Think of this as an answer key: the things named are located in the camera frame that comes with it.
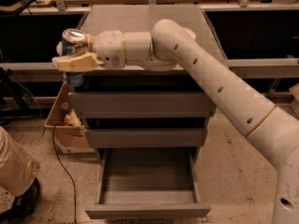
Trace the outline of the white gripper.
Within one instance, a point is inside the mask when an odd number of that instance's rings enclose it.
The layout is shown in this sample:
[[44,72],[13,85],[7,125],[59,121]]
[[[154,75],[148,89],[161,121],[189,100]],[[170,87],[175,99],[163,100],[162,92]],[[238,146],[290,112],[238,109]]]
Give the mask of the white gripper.
[[88,42],[86,35],[64,36],[56,47],[60,57],[54,57],[53,64],[60,71],[68,73],[91,72],[100,65],[107,70],[121,70],[124,67],[123,32],[114,30],[98,34],[93,40],[96,54],[87,52]]

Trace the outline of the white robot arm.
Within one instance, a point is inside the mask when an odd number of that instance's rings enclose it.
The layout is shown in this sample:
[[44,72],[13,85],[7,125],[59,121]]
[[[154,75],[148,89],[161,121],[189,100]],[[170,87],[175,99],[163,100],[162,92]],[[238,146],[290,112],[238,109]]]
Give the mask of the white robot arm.
[[53,64],[67,77],[101,66],[137,65],[169,71],[180,65],[241,135],[278,171],[271,224],[298,224],[299,120],[273,104],[195,41],[195,33],[172,20],[149,32],[104,31],[96,36],[66,29]]

